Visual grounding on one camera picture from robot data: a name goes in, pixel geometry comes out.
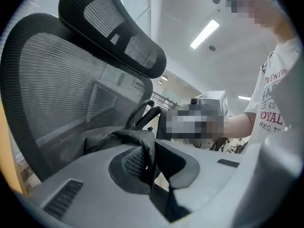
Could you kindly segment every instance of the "mesh office chair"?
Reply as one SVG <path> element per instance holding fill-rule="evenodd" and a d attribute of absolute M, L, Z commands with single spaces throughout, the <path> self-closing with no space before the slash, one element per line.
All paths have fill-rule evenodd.
<path fill-rule="evenodd" d="M 59 19 L 32 14 L 19 21 L 1 58 L 1 97 L 39 179 L 82 156 L 87 140 L 122 128 L 151 97 L 149 78 L 165 66 L 163 50 L 120 0 L 60 0 Z"/>

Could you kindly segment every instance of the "person's arm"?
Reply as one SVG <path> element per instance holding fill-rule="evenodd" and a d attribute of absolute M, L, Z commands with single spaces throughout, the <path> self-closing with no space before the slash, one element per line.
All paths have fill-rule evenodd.
<path fill-rule="evenodd" d="M 245 138 L 248 137 L 255 124 L 255 113 L 244 113 L 233 116 L 224 122 L 224 137 Z"/>

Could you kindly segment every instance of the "black vent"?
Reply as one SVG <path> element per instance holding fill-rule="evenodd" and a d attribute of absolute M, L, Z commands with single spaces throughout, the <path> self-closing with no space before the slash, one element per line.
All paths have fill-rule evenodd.
<path fill-rule="evenodd" d="M 61 219 L 67 209 L 70 207 L 77 193 L 80 191 L 83 183 L 70 180 L 44 207 L 44 211 L 49 215 Z"/>

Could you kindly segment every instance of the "person's neck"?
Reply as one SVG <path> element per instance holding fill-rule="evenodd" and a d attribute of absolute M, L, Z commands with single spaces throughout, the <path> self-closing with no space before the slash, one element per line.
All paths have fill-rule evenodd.
<path fill-rule="evenodd" d="M 285 43 L 296 37 L 296 32 L 287 19 L 283 19 L 281 23 L 273 29 L 273 33 L 278 43 Z"/>

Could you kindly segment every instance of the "railing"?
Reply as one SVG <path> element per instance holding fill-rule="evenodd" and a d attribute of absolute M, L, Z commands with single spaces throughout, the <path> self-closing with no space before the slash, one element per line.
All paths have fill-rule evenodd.
<path fill-rule="evenodd" d="M 161 107 L 169 111 L 180 107 L 177 103 L 169 100 L 169 98 L 165 98 L 154 91 L 152 93 L 151 100 L 154 100 L 156 104 L 160 105 Z"/>

